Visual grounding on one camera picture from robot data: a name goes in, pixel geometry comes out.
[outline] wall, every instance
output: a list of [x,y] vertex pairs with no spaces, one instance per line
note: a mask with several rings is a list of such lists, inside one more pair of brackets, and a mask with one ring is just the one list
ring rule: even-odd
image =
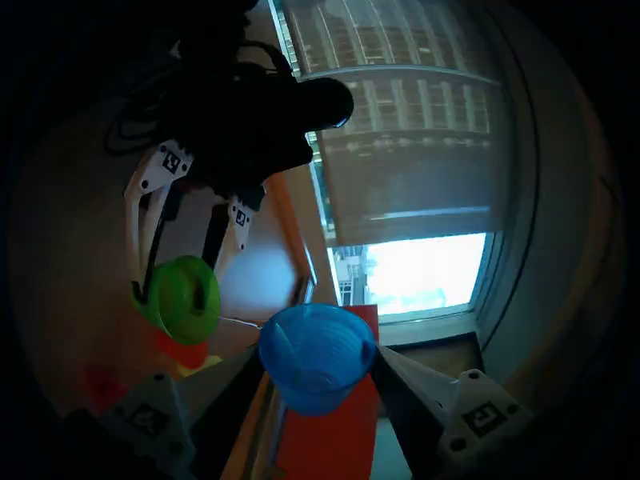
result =
[[[131,385],[169,368],[154,347],[155,328],[130,300],[122,192],[137,159],[112,158],[102,148],[119,107],[104,103],[52,129],[22,160],[14,182],[12,308],[36,379],[61,413],[89,404],[89,365]],[[212,199],[205,191],[187,199],[161,242],[164,259],[199,252]],[[294,296],[298,271],[271,200],[267,195],[246,251],[220,281],[222,314],[265,321]],[[231,327],[220,333],[226,344],[212,345],[219,354],[257,337]]]
[[485,22],[495,20],[511,42],[506,45],[493,28],[492,40],[511,85],[522,83],[521,74],[528,83],[528,91],[522,85],[512,89],[520,108],[520,173],[527,175],[518,180],[522,208],[506,231],[510,244],[479,333],[487,373],[499,382],[517,376],[522,384],[523,369],[530,369],[572,327],[578,304],[595,279],[614,201],[602,179],[615,185],[615,178],[598,121],[553,45],[512,10],[496,8],[492,15]]

